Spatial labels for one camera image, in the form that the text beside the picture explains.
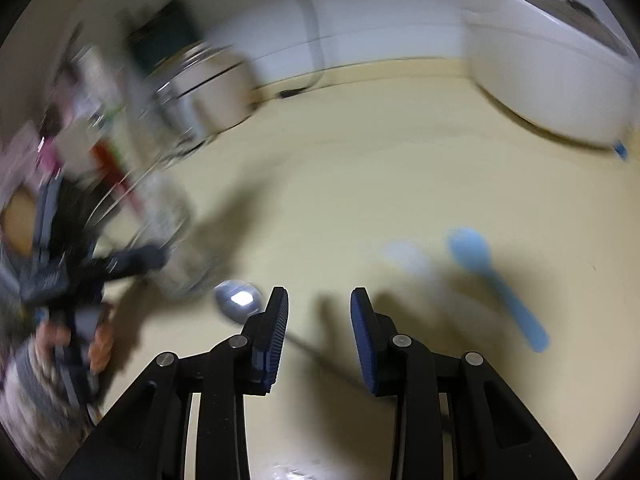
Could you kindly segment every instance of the blue gripper pad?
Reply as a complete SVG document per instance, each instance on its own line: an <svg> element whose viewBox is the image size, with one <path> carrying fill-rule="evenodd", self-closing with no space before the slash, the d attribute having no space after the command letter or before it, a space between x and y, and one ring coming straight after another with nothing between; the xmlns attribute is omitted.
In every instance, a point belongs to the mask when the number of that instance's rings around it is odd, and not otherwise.
<svg viewBox="0 0 640 480"><path fill-rule="evenodd" d="M387 347L398 331L390 317L373 311L363 287L351 293L351 324L365 384L375 396L392 394L397 370L390 362Z"/></svg>
<svg viewBox="0 0 640 480"><path fill-rule="evenodd" d="M278 375L280 355L289 318L287 291L281 286L274 287L265 311L251 316L249 319L252 320L252 318L259 319L260 323L252 347L252 369L259 377L260 385L266 392L270 392Z"/></svg>

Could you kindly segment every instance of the white wall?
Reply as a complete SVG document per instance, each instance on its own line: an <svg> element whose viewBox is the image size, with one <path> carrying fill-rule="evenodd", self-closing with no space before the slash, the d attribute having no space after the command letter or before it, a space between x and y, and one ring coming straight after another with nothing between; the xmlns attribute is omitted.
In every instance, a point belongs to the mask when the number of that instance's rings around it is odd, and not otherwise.
<svg viewBox="0 0 640 480"><path fill-rule="evenodd" d="M43 101L42 88L55 51L75 22L84 39L110 56L125 54L115 18L159 9L164 0L34 0L0 48L0 115L14 131ZM254 61L261 82L309 72L302 15L294 0L187 0L201 29L215 45L234 44ZM329 66L417 56L463 55L460 0L313 0ZM620 32L601 0L581 0Z"/></svg>

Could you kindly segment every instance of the person's hand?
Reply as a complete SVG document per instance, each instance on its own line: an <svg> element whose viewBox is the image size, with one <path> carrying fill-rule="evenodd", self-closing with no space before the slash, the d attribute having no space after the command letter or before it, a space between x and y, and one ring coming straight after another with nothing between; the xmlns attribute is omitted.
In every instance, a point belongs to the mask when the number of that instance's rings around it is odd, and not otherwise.
<svg viewBox="0 0 640 480"><path fill-rule="evenodd" d="M50 361L56 346L67 346L71 340L71 332L65 326L51 321L44 321L36 330L36 354L40 359ZM113 347L113 326L106 322L98 326L94 341L89 346L89 362L91 371L99 374L111 359Z"/></svg>

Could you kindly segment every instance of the pink item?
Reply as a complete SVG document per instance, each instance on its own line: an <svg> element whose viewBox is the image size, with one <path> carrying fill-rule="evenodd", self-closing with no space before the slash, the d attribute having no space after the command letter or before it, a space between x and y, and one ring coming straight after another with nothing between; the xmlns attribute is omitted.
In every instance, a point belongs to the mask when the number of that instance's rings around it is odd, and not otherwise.
<svg viewBox="0 0 640 480"><path fill-rule="evenodd" d="M42 139L38 145L38 168L47 174L62 171L62 161L53 139Z"/></svg>
<svg viewBox="0 0 640 480"><path fill-rule="evenodd" d="M37 194L51 174L52 170L38 166L40 140L35 124L28 121L8 144L0 143L0 210L21 184Z"/></svg>

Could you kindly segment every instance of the white appliance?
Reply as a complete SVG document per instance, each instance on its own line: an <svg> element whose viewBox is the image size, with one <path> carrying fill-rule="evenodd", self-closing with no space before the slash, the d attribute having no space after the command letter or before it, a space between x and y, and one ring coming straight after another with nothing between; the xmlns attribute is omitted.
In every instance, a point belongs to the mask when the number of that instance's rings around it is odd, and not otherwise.
<svg viewBox="0 0 640 480"><path fill-rule="evenodd" d="M575 0L465 0L476 82L537 126L596 146L623 138L635 92L629 48Z"/></svg>
<svg viewBox="0 0 640 480"><path fill-rule="evenodd" d="M169 122L194 142L211 140L252 113L249 69L229 47L197 44L165 62L155 78Z"/></svg>

